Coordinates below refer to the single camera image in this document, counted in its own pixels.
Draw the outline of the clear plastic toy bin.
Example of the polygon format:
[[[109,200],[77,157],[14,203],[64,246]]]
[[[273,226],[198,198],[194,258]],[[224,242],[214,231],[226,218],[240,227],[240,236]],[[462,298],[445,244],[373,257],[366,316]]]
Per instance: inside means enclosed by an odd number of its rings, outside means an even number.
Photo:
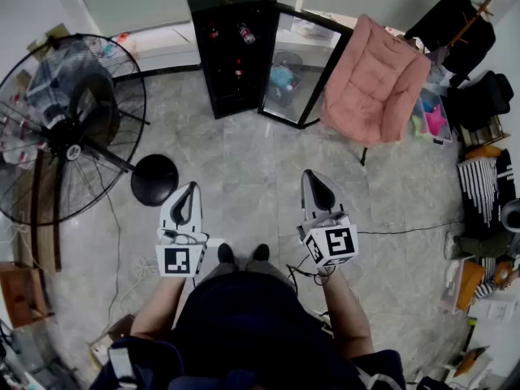
[[[411,122],[414,135],[438,145],[452,141],[452,131],[441,96],[422,89],[415,103]]]

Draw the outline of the person's left leg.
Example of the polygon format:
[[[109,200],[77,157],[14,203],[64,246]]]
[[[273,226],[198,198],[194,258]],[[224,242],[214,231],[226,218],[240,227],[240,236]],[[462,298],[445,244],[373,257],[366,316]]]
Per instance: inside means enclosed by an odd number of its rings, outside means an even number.
[[[235,263],[221,262],[215,269],[213,269],[208,275],[206,275],[198,284],[202,285],[204,282],[211,280],[221,275],[227,275],[239,271],[239,267]]]

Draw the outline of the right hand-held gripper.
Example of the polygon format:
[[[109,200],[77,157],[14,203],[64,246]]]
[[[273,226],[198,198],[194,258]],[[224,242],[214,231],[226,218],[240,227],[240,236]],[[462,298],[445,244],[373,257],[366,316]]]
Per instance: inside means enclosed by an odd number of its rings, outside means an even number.
[[[325,175],[305,170],[301,177],[301,206],[306,220],[297,227],[302,244],[316,267],[335,267],[358,256],[358,230],[342,211],[345,195]]]

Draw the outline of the glass fridge door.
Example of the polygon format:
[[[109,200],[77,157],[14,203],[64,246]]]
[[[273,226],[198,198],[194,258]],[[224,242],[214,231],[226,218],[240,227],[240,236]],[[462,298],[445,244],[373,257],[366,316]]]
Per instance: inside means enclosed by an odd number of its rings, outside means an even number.
[[[353,30],[275,2],[258,113],[293,128],[319,121],[324,88]]]

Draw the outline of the black jacket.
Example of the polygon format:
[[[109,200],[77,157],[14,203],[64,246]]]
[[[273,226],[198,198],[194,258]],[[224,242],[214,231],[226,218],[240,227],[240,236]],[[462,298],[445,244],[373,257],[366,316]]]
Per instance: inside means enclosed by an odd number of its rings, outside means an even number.
[[[418,38],[429,51],[446,46],[453,31],[449,20],[449,4],[453,0],[440,0],[413,27],[405,33],[405,39]],[[465,56],[458,51],[451,52],[443,62],[443,67],[459,80],[465,80],[468,75],[484,60],[488,52],[482,55],[469,54]]]

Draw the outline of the person's dark navy shirt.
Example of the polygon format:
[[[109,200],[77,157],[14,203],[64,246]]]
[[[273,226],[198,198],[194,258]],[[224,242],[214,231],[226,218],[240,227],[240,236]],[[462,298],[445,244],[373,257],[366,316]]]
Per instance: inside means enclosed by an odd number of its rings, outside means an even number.
[[[163,338],[115,342],[91,390],[405,390],[393,350],[345,358],[295,292],[235,272],[199,284]]]

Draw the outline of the orange cushion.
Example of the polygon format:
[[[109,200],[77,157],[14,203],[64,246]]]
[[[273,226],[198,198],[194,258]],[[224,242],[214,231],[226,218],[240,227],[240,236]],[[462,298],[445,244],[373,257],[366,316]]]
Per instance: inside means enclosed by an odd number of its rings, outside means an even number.
[[[466,153],[465,159],[469,160],[472,158],[499,158],[501,156],[501,153],[502,149],[494,145],[481,145],[480,147]]]

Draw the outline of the brown wooden bench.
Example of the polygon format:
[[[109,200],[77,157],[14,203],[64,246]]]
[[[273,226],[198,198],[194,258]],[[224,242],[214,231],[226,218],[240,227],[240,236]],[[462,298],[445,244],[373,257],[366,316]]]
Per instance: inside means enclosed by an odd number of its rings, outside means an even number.
[[[21,171],[15,196],[15,216],[26,229],[19,235],[19,256],[29,266],[51,274],[61,269],[56,222],[61,170],[58,158],[39,149],[32,167]]]

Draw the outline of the person's right forearm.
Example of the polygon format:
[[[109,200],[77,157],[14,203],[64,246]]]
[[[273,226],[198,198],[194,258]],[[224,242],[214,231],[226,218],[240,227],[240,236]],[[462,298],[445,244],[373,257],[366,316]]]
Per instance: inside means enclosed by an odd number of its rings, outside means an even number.
[[[321,268],[318,274],[336,346],[347,359],[374,353],[368,318],[341,269]]]

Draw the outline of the brown wooden stool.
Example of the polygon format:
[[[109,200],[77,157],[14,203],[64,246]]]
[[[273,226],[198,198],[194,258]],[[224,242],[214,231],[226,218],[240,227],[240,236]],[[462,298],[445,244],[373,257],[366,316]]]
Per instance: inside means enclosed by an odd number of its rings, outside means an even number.
[[[0,262],[0,321],[13,330],[52,314],[46,302],[41,271],[16,262]]]

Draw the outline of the white low ledge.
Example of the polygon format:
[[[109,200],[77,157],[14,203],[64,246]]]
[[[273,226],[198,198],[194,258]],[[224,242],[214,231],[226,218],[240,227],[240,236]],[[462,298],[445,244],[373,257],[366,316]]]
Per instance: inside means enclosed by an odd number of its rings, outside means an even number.
[[[201,59],[192,21],[114,35],[142,72],[198,67]]]

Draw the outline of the person's leg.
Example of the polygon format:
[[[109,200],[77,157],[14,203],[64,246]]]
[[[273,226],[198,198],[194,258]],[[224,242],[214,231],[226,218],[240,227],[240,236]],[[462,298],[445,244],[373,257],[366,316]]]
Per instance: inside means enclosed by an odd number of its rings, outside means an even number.
[[[211,280],[221,275],[227,275],[239,271],[239,267],[235,263],[221,262],[215,269],[213,269],[208,275],[206,275],[198,284],[202,285],[204,282]]]
[[[273,266],[269,261],[258,261],[252,259],[245,264],[244,271],[273,276],[277,280],[281,281],[282,283],[290,287],[294,292],[296,291],[295,284],[278,268]]]

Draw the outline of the black mini fridge cabinet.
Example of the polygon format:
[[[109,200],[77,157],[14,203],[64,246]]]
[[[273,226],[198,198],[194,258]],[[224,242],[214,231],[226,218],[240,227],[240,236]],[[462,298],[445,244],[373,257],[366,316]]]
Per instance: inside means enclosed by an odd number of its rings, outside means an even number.
[[[201,68],[216,119],[256,110],[262,78],[267,69],[267,47],[273,26],[276,0],[187,0],[197,39]],[[219,30],[217,41],[209,38],[209,23]],[[247,45],[238,32],[244,23],[256,41]],[[235,76],[241,59],[243,78]]]

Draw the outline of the wooden coat rack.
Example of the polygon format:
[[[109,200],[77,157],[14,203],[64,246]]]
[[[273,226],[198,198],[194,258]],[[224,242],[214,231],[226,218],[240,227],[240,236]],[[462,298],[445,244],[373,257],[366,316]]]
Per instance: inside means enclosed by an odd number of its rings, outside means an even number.
[[[484,56],[492,48],[496,42],[490,20],[493,14],[488,9],[492,2],[493,0],[453,0],[449,4],[449,20],[453,31],[449,34],[447,47],[451,52],[456,50],[465,56]]]

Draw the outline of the black white striped cloth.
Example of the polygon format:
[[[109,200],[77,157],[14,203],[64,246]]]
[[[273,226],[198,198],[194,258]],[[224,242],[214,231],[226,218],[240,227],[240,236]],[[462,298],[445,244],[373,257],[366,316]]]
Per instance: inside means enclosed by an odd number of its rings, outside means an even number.
[[[517,198],[509,151],[498,157],[470,158],[457,164],[466,222],[477,233],[497,229],[501,211]]]

